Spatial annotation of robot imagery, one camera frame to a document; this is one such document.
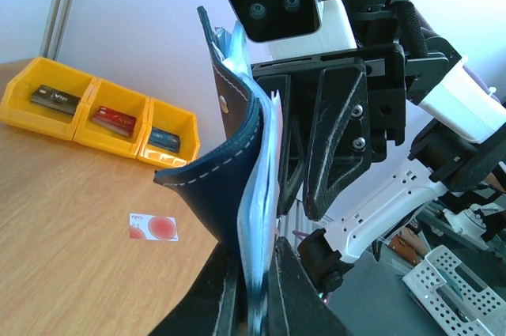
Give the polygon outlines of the blue credit card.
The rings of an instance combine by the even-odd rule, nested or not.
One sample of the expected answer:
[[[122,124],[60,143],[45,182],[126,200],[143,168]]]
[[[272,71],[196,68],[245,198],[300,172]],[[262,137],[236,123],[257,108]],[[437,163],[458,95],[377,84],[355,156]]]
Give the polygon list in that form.
[[[178,153],[181,146],[180,137],[177,134],[156,127],[152,128],[148,143],[173,153]]]

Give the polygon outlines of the blue leather card holder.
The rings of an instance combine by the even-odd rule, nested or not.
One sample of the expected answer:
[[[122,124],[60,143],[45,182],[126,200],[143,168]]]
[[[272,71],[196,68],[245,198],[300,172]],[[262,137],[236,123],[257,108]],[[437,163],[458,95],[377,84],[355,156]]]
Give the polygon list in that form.
[[[254,80],[241,24],[232,31],[198,17],[210,53],[218,98],[225,102],[225,141],[182,168],[155,173],[156,184],[174,191],[239,263],[238,334],[267,334],[271,260],[275,245],[281,98]]]

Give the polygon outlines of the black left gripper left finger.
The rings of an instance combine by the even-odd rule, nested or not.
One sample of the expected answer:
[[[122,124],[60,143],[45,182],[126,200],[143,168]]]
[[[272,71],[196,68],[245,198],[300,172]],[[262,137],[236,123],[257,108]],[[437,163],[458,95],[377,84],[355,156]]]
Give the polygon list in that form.
[[[239,263],[215,247],[184,298],[151,335],[237,335]]]

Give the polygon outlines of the red credit card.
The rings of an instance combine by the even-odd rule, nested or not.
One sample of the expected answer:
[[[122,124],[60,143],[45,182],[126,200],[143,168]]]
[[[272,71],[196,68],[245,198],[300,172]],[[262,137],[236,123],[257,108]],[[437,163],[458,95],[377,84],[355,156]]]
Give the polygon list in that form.
[[[128,138],[134,132],[136,118],[111,108],[99,106],[92,116],[91,122]]]

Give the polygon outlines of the white card red circles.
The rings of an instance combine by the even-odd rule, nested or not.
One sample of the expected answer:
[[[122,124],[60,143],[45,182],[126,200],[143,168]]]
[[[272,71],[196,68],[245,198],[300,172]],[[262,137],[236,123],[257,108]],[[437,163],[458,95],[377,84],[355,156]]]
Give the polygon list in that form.
[[[129,227],[132,239],[169,242],[179,240],[176,220],[173,217],[131,213]]]

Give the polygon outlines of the black credit card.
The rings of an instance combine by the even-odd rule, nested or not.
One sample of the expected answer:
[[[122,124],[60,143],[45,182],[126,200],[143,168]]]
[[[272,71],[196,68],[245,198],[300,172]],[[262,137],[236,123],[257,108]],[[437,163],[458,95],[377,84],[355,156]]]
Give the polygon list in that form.
[[[31,102],[62,112],[74,115],[81,98],[52,87],[41,85],[31,95]]]

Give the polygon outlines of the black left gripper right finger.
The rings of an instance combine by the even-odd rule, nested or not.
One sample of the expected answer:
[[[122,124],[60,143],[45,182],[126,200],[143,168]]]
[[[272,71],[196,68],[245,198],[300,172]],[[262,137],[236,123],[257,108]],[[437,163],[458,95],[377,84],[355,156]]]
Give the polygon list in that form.
[[[268,335],[350,334],[349,329],[319,298],[291,244],[284,237],[276,240],[268,278]]]

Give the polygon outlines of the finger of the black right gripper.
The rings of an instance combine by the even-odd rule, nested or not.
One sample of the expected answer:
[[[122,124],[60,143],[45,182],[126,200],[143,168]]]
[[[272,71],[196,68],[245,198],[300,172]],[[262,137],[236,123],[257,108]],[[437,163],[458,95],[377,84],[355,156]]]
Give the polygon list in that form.
[[[347,59],[319,73],[303,185],[309,219],[321,220],[339,194],[370,167],[368,116],[363,61]]]
[[[257,77],[256,81],[267,93],[278,91],[281,97],[283,131],[278,173],[280,193],[277,215],[289,213],[304,179],[305,150],[296,116],[296,101],[292,78],[288,74]]]

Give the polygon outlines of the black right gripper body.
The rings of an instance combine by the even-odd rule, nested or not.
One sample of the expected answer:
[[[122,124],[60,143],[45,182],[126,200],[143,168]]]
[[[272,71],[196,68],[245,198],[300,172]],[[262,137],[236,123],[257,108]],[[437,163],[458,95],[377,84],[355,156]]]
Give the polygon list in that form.
[[[298,118],[302,145],[308,147],[320,71],[360,59],[365,64],[368,109],[372,136],[372,160],[387,158],[387,142],[405,141],[406,84],[405,55],[397,43],[380,44],[345,51],[292,57],[252,66],[256,80],[288,74],[291,77],[292,103]]]

